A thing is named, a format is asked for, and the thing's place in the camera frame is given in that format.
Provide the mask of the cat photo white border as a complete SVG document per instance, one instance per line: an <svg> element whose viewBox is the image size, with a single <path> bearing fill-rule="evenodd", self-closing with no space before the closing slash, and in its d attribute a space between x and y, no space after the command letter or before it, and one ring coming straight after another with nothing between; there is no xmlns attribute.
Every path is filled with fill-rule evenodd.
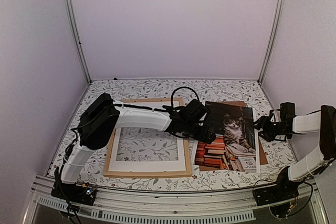
<svg viewBox="0 0 336 224"><path fill-rule="evenodd" d="M191 161L186 139L165 132L169 116L163 105L183 105L177 98L123 100L108 144L103 175L119 178L189 177Z"/></svg>

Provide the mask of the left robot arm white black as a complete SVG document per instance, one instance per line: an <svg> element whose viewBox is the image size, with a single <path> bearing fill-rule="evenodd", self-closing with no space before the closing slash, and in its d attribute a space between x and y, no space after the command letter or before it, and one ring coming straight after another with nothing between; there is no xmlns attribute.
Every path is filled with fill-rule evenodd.
<svg viewBox="0 0 336 224"><path fill-rule="evenodd" d="M80 117L77 127L71 128L75 138L67 146L62 164L54 172L57 190L67 200L78 195L74 185L80 171L96 150L105 147L114 129L138 127L167 132L179 138L192 138L205 144L215 140L215 131L203 124L209 114L198 98L186 106L172 103L162 108L131 105L115 101L110 94L101 94Z"/></svg>

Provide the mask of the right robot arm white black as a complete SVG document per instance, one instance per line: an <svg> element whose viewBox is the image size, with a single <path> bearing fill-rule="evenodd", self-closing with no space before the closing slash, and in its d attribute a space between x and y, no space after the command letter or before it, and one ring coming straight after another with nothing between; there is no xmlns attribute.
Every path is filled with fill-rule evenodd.
<svg viewBox="0 0 336 224"><path fill-rule="evenodd" d="M321 174L335 161L335 107L322 105L316 111L296 115L295 104L284 102L279 109L270 110L254 122L258 135L267 142L316 136L317 146L301 160L289 165L279 173L271 196L276 201L291 194L292 186L305 179Z"/></svg>

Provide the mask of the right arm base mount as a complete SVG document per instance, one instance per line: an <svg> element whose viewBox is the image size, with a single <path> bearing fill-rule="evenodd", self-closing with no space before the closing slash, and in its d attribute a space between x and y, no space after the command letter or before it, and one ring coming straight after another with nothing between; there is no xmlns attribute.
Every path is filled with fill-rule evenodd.
<svg viewBox="0 0 336 224"><path fill-rule="evenodd" d="M275 185L265 188L253 189L253 197L257 206L273 204L299 196L298 187L302 182L289 180L288 173L280 173Z"/></svg>

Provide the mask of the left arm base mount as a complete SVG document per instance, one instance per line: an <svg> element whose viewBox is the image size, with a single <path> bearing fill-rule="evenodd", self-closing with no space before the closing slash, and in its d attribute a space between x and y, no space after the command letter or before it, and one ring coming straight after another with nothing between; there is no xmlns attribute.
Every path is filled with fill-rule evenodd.
<svg viewBox="0 0 336 224"><path fill-rule="evenodd" d="M93 206L96 194L97 187L90 183L77 185L55 182L51 191L54 197L89 206Z"/></svg>

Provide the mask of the light wooden picture frame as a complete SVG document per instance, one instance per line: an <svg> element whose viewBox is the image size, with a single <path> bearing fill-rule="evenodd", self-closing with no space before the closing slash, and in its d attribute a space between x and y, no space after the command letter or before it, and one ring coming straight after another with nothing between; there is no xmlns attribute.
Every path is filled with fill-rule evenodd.
<svg viewBox="0 0 336 224"><path fill-rule="evenodd" d="M132 126L133 128L145 128L144 124ZM124 126L116 126L108 144L106 162L103 169L105 177L116 178L176 178L190 177L191 160L189 145L186 139L178 138L178 160L155 162L126 162L117 161L117 151L121 129Z"/></svg>

